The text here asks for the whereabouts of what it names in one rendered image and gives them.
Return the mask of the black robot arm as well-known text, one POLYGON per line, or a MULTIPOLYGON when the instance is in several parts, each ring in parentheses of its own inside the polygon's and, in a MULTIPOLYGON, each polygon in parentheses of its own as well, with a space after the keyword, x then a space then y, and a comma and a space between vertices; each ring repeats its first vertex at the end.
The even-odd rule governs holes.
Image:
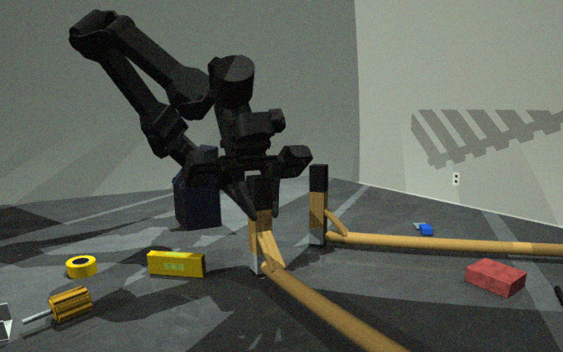
POLYGON ((180 64, 130 17, 114 10, 92 10, 69 33, 71 46, 99 63, 138 112, 153 154, 170 155, 182 171, 190 151, 206 150, 185 136, 189 127, 183 118, 200 121, 213 105, 219 129, 236 116, 228 135, 231 153, 240 142, 263 142, 269 149, 270 137, 286 128, 281 109, 252 113, 249 101, 256 67, 249 57, 214 57, 206 75, 180 64), (171 105, 156 99, 127 58, 166 90, 171 105))

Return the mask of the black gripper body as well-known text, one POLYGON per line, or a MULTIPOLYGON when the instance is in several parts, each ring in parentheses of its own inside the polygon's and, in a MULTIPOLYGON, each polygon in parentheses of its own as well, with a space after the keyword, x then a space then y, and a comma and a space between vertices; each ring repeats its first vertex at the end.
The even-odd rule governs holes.
POLYGON ((272 162, 289 161, 289 168, 281 179, 296 178, 313 160, 312 153, 305 145, 284 146, 278 155, 266 155, 268 146, 263 142, 240 142, 235 144, 234 152, 230 152, 228 135, 236 116, 225 120, 220 126, 220 148, 225 155, 214 149, 192 150, 189 152, 183 168, 185 186, 190 188, 204 187, 210 180, 209 173, 214 173, 216 180, 225 165, 244 164, 245 171, 260 170, 265 174, 272 162))

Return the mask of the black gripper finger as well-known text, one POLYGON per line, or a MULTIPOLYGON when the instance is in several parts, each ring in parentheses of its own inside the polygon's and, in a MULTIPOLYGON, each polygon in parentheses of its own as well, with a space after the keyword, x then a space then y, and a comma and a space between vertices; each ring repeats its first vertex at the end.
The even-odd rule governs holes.
POLYGON ((279 212, 279 187, 282 175, 289 168, 289 161, 272 162, 265 175, 271 176, 272 217, 275 219, 279 212))
POLYGON ((256 220, 256 210, 245 182, 244 164, 225 165, 216 180, 215 188, 222 190, 252 220, 256 220))

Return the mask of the yellow ring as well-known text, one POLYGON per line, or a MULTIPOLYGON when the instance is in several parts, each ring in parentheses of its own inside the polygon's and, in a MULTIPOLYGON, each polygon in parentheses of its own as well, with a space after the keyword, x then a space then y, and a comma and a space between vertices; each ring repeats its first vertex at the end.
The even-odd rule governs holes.
POLYGON ((76 256, 66 263, 69 277, 78 279, 91 277, 97 273, 96 259, 93 256, 76 256))

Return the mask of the red rectangular block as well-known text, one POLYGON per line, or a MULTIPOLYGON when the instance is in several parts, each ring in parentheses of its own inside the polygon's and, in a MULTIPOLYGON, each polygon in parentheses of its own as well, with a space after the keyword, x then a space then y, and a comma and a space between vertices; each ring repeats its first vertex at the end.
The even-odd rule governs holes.
POLYGON ((467 267, 464 281, 509 298, 525 285, 527 272, 484 257, 467 267))

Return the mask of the yellow rectangular block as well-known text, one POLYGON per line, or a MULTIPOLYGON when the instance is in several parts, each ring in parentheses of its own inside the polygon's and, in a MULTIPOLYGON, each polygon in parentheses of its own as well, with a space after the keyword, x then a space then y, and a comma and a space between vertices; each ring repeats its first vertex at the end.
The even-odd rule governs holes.
POLYGON ((150 251, 147 254, 148 270, 152 274, 204 277, 204 254, 150 251))

